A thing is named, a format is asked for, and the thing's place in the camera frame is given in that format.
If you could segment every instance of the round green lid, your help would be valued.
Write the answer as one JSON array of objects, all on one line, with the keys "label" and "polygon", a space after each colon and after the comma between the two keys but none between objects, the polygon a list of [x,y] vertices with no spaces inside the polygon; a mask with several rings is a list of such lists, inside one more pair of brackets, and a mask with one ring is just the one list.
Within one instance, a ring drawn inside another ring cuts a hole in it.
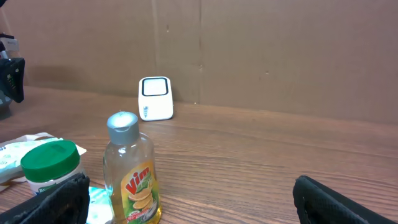
[{"label": "round green lid", "polygon": [[80,162],[80,155],[72,141],[52,141],[29,151],[21,166],[26,179],[46,182],[60,178],[73,171]]}]

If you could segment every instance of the clear bottle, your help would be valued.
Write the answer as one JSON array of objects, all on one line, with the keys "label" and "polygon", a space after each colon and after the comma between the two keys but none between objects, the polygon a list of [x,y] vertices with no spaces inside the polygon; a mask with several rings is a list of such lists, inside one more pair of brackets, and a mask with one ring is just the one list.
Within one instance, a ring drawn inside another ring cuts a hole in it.
[{"label": "clear bottle", "polygon": [[135,114],[121,111],[107,122],[104,179],[114,222],[158,223],[162,214],[155,173],[154,145],[139,132]]}]

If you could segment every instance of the table surface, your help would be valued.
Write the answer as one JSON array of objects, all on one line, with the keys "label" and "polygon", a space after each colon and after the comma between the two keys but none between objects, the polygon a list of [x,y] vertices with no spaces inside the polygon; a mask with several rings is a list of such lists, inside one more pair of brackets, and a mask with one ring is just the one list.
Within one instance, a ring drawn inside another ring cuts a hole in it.
[{"label": "table surface", "polygon": [[[398,221],[398,126],[175,103],[167,121],[141,122],[154,141],[161,223],[298,223],[292,188],[308,175]],[[0,120],[0,142],[48,132],[87,149],[91,185],[103,187],[106,120],[138,113],[137,98],[25,87]],[[0,192],[0,213],[31,198]]]}]

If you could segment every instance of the white jar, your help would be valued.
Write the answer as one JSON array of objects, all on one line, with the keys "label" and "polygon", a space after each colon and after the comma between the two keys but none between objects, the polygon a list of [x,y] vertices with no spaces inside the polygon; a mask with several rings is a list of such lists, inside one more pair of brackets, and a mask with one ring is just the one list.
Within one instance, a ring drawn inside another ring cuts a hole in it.
[{"label": "white jar", "polygon": [[66,140],[32,149],[21,159],[21,166],[34,195],[77,173],[85,173],[75,143]]}]

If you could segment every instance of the wall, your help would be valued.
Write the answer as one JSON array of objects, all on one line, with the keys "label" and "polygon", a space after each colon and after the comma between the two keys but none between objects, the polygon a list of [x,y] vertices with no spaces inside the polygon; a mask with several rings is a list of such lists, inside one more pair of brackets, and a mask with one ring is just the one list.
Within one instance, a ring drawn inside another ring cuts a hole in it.
[{"label": "wall", "polygon": [[34,86],[398,123],[395,0],[9,0]]}]

